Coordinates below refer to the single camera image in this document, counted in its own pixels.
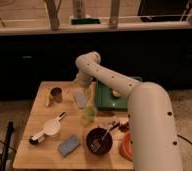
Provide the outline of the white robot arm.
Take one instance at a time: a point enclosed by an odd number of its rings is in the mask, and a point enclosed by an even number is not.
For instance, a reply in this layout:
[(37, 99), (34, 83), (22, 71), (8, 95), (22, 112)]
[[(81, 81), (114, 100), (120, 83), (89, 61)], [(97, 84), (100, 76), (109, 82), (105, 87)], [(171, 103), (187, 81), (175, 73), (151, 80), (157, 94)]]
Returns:
[(157, 83), (141, 82), (100, 65), (93, 51), (76, 58), (76, 82), (88, 88), (97, 79), (127, 99), (133, 169), (183, 171), (171, 99)]

